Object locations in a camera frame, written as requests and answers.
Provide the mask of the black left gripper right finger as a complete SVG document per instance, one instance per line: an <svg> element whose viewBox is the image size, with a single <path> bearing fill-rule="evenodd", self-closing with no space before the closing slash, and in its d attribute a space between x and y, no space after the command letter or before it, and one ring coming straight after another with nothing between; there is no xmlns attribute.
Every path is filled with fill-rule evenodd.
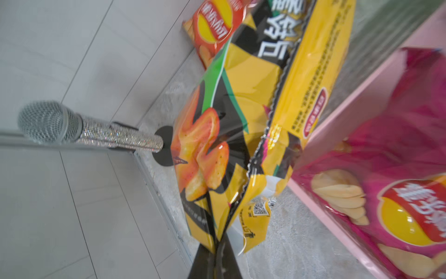
<svg viewBox="0 0 446 279"><path fill-rule="evenodd" d="M226 233L217 249L217 279L243 279Z"/></svg>

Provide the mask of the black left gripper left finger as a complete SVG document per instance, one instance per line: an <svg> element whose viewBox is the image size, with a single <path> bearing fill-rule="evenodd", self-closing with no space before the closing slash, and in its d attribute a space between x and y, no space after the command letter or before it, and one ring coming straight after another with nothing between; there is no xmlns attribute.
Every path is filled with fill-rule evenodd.
<svg viewBox="0 0 446 279"><path fill-rule="evenodd" d="M200 244L188 279L215 279L215 254Z"/></svg>

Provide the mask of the black yellow chip bag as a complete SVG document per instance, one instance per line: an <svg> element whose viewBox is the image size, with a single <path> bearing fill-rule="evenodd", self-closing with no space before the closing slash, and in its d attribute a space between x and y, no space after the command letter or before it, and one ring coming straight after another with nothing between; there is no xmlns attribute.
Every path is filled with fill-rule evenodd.
<svg viewBox="0 0 446 279"><path fill-rule="evenodd" d="M236 220L248 251L286 187L344 63L355 1L258 1L218 51L174 125L190 234L215 253Z"/></svg>

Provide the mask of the pink Lay's chip bag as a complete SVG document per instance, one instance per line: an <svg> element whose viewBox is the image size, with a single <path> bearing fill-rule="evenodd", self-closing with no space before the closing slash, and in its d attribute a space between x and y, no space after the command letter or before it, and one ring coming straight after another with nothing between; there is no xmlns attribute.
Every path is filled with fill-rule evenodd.
<svg viewBox="0 0 446 279"><path fill-rule="evenodd" d="M409 48L385 110L293 179L398 279L446 276L446 57Z"/></svg>

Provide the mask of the red Lay's chip bag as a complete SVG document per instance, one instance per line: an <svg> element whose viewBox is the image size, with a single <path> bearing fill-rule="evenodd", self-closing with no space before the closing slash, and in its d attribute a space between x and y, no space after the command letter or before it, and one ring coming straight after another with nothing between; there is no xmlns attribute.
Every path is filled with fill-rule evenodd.
<svg viewBox="0 0 446 279"><path fill-rule="evenodd" d="M257 5L251 0L203 1L182 26L205 68Z"/></svg>

